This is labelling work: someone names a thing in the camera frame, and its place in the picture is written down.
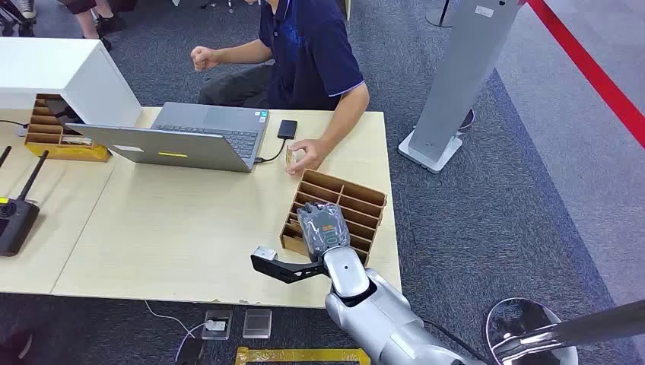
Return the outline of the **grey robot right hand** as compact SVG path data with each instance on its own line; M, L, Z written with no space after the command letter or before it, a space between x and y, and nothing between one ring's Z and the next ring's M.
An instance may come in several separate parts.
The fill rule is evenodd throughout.
M321 261L330 249L350 244L348 226L335 203L307 202L297 209L297 220L311 262Z

